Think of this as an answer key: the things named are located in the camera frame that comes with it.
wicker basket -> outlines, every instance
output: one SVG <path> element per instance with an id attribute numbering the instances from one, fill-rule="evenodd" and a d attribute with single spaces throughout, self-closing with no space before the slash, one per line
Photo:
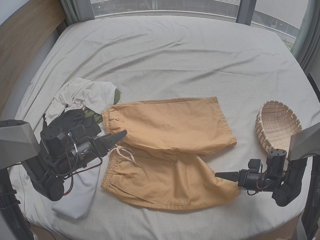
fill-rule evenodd
<path id="1" fill-rule="evenodd" d="M 289 151 L 291 135 L 302 130 L 294 112 L 277 100 L 265 102 L 257 115 L 256 132 L 264 150 L 283 149 Z"/>

wooden floor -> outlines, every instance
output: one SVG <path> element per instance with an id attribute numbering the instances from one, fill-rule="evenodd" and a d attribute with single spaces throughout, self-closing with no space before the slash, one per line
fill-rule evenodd
<path id="1" fill-rule="evenodd" d="M 288 240 L 293 234 L 297 219 L 298 217 L 290 220 L 289 222 L 279 227 L 278 229 L 275 229 L 261 236 L 251 238 L 250 240 L 276 240 L 278 238 Z M 48 231 L 42 228 L 34 227 L 31 225 L 31 230 L 37 234 L 39 240 L 54 240 L 52 235 Z M 61 237 L 54 232 L 51 232 L 51 233 L 54 235 L 56 240 L 70 240 L 70 239 Z M 320 240 L 320 234 L 318 234 L 316 240 Z"/>

bed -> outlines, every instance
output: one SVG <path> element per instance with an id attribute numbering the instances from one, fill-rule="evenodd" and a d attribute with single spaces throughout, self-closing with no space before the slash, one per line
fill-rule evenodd
<path id="1" fill-rule="evenodd" d="M 226 21 L 186 16 L 133 16 L 80 22 L 67 27 L 33 78 L 16 119 L 30 122 L 39 140 L 42 114 L 54 95 L 76 77 L 110 81 L 118 103 L 217 96 L 237 145 L 202 159 L 215 172 L 264 163 L 254 125 L 267 100 L 287 104 L 303 128 L 320 121 L 320 104 L 305 74 L 278 36 Z M 98 187 L 87 218 L 72 220 L 51 210 L 33 189 L 22 166 L 10 169 L 16 197 L 30 222 L 71 239 L 249 239 L 280 227 L 304 208 L 311 160 L 301 194 L 278 207 L 271 193 L 248 196 L 192 211 L 132 206 Z"/>

basket rim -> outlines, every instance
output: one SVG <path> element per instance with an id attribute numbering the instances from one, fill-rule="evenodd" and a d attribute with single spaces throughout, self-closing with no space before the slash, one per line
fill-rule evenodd
<path id="1" fill-rule="evenodd" d="M 299 130 L 302 130 L 302 125 L 301 125 L 301 122 L 300 122 L 299 118 L 297 117 L 297 115 L 292 111 L 292 109 L 289 106 L 287 106 L 285 103 L 280 102 L 278 100 L 273 100 L 272 99 L 272 100 L 266 101 L 260 107 L 260 110 L 259 110 L 258 115 L 257 115 L 257 120 L 258 120 L 259 131 L 260 131 L 262 137 L 264 138 L 264 142 L 269 146 L 269 149 L 272 149 L 273 145 L 270 143 L 270 141 L 268 139 L 268 136 L 265 133 L 265 129 L 264 129 L 263 122 L 262 122 L 262 109 L 267 103 L 276 103 L 276 102 L 277 102 L 277 105 L 282 104 L 282 107 L 286 108 L 287 112 L 289 112 L 291 114 L 292 118 L 296 120 L 296 123 L 298 124 Z"/>

curtain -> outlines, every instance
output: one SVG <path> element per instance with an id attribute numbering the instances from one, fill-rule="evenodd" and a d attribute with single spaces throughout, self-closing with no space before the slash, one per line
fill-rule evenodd
<path id="1" fill-rule="evenodd" d="M 90 0 L 60 0 L 66 13 L 66 25 L 94 20 Z"/>
<path id="2" fill-rule="evenodd" d="M 306 75 L 316 66 L 314 59 L 320 54 L 320 0 L 309 0 L 297 40 L 291 52 Z"/>

